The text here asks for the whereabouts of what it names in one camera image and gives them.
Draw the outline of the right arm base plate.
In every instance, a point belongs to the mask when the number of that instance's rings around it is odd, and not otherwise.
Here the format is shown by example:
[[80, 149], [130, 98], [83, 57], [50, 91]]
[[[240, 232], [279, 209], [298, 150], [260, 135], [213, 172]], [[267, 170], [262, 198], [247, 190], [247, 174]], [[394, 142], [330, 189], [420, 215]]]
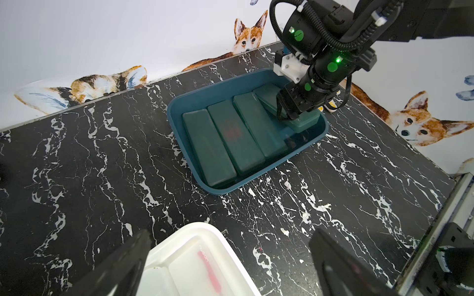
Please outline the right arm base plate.
[[474, 294], [474, 241], [457, 224], [445, 225], [415, 285], [424, 296]]

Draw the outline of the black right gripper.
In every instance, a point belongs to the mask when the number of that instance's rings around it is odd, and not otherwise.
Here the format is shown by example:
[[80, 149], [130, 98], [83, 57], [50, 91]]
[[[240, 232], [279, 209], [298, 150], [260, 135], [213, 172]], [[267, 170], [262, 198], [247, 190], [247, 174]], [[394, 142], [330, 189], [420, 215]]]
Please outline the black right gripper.
[[289, 82], [276, 95], [276, 116], [279, 120], [296, 120], [301, 114], [320, 107], [325, 98], [326, 90], [312, 81]]

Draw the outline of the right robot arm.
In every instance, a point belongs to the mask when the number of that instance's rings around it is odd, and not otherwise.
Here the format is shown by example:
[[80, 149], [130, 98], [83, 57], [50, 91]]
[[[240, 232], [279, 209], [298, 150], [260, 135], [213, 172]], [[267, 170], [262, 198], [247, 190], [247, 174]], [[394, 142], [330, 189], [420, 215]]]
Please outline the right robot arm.
[[271, 25], [283, 49], [274, 72], [288, 84], [276, 96], [281, 121], [327, 106], [338, 85], [358, 70], [370, 71], [377, 41], [408, 42], [417, 38], [472, 37], [472, 1], [359, 1], [355, 10], [335, 1], [293, 1], [284, 28], [269, 6]]

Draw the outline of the dark green pencil case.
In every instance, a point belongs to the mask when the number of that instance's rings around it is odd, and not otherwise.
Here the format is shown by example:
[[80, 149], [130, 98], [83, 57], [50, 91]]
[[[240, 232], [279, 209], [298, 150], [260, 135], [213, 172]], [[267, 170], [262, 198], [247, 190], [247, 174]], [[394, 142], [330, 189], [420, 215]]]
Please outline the dark green pencil case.
[[232, 164], [239, 175], [247, 175], [265, 162], [265, 157], [231, 101], [207, 108]]

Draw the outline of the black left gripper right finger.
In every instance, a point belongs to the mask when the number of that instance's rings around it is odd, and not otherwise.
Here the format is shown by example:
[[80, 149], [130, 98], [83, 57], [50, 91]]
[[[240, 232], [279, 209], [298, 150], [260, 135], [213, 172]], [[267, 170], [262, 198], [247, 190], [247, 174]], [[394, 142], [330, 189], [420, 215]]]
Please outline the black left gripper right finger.
[[396, 296], [397, 292], [344, 250], [321, 229], [309, 241], [312, 260], [325, 296]]

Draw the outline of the clear case pink pen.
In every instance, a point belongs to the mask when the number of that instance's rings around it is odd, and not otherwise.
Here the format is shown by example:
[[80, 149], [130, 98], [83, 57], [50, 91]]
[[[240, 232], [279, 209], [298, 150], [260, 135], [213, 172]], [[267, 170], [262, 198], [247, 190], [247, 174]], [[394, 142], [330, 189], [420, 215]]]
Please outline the clear case pink pen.
[[169, 272], [181, 296], [233, 296], [216, 260], [206, 245], [184, 247], [169, 264]]

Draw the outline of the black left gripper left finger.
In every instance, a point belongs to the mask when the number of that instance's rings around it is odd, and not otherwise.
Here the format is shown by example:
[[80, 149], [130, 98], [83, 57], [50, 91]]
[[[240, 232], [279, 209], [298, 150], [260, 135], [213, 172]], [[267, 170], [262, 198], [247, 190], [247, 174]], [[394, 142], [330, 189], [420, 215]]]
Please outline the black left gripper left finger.
[[143, 229], [122, 244], [93, 271], [75, 283], [64, 296], [134, 296], [151, 250], [148, 230]]

